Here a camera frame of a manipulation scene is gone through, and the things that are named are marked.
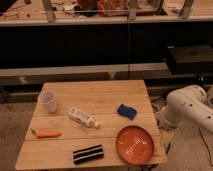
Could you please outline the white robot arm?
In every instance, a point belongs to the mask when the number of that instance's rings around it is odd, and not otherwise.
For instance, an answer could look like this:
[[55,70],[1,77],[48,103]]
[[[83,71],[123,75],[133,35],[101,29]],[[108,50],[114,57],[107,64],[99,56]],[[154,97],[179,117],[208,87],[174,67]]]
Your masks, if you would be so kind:
[[198,85],[190,85],[170,92],[166,105],[159,111],[159,125],[176,129],[188,118],[213,134],[213,109],[205,104],[207,93]]

